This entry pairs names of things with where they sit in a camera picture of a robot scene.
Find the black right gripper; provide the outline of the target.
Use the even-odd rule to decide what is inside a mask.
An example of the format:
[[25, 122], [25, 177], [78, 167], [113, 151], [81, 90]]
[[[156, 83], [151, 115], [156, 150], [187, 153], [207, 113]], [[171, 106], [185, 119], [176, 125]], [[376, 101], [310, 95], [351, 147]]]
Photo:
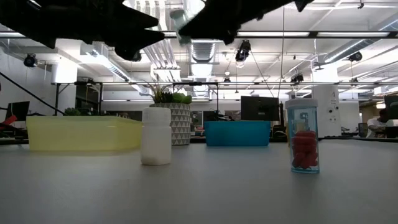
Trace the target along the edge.
[[230, 44], [241, 26], [253, 19], [261, 20], [265, 14], [293, 0], [211, 0], [178, 33], [191, 39], [222, 39]]

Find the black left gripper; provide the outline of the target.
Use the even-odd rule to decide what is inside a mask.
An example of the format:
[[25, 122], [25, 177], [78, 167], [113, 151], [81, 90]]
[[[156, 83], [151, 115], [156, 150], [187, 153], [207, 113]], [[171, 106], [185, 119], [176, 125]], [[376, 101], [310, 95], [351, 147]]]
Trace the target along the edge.
[[140, 30], [120, 36], [118, 29], [146, 29], [159, 20], [123, 4], [124, 0], [38, 1], [33, 10], [38, 26], [30, 38], [54, 48], [57, 39], [82, 40], [87, 44], [101, 41], [114, 47], [116, 54], [128, 61], [140, 61], [140, 50], [164, 40], [164, 33]]

